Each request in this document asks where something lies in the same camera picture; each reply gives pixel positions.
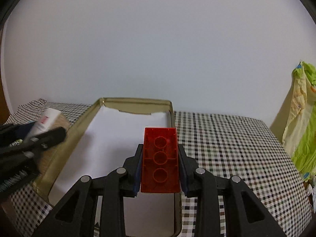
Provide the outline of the green yellow patterned cloth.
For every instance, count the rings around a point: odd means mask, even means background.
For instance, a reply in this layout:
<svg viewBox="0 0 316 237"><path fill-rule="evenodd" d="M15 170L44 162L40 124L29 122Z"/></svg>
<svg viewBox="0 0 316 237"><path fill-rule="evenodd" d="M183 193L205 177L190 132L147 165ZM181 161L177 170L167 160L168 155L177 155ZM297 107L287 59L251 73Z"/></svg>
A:
<svg viewBox="0 0 316 237"><path fill-rule="evenodd" d="M300 177L315 177L315 66L299 62L282 107L271 125Z"/></svg>

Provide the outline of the red plastic building block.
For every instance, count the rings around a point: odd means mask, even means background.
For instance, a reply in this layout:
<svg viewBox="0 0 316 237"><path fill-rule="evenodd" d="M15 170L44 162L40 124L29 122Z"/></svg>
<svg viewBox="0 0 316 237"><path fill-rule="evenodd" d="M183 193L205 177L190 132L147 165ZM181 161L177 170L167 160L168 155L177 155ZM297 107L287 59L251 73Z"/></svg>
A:
<svg viewBox="0 0 316 237"><path fill-rule="evenodd" d="M168 194L180 190L176 129L146 127L140 191Z"/></svg>

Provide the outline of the gold metal tin box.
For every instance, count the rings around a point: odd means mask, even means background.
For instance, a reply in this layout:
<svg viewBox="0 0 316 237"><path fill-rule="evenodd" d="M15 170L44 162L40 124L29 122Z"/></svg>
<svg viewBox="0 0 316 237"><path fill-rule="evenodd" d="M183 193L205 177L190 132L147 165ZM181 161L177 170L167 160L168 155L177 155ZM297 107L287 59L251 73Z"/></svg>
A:
<svg viewBox="0 0 316 237"><path fill-rule="evenodd" d="M169 112L171 127L175 125L174 111L172 103L168 100L135 99L135 98L101 98L87 109L68 130L67 137L63 143L57 147L55 155L51 159L44 159L41 163L42 176L36 180L34 188L38 194L49 204L49 193L58 178L61 170L68 161L81 137L87 130L89 124L98 113L99 109L105 106L136 115L149 115L157 112ZM174 234L177 236L182 227L181 218L181 196L174 196Z"/></svg>

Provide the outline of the checkered tablecloth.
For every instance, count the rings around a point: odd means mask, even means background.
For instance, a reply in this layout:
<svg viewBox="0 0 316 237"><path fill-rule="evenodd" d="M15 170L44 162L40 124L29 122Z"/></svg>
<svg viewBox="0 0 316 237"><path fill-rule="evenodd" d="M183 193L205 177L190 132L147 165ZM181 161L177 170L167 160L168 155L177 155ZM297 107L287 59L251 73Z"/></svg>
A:
<svg viewBox="0 0 316 237"><path fill-rule="evenodd" d="M19 105L5 124L36 121L46 108L60 110L73 125L91 105L52 103L44 99ZM179 143L188 156L213 175L240 176L266 206L287 236L300 236L312 212L299 173L275 135L261 120L217 114L174 112ZM21 236L31 236L51 206L30 185L12 195ZM193 236L196 200L182 196L182 231Z"/></svg>

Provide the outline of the white box with red label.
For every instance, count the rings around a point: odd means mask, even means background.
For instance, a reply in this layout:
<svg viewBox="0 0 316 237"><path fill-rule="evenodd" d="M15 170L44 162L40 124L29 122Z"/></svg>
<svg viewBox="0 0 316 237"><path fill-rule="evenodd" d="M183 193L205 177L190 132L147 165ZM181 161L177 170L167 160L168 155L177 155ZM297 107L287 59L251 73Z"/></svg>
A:
<svg viewBox="0 0 316 237"><path fill-rule="evenodd" d="M47 108L44 114L35 122L31 130L28 132L28 134L24 138L24 142L28 141L36 135L50 130L60 115L61 111L53 108Z"/></svg>

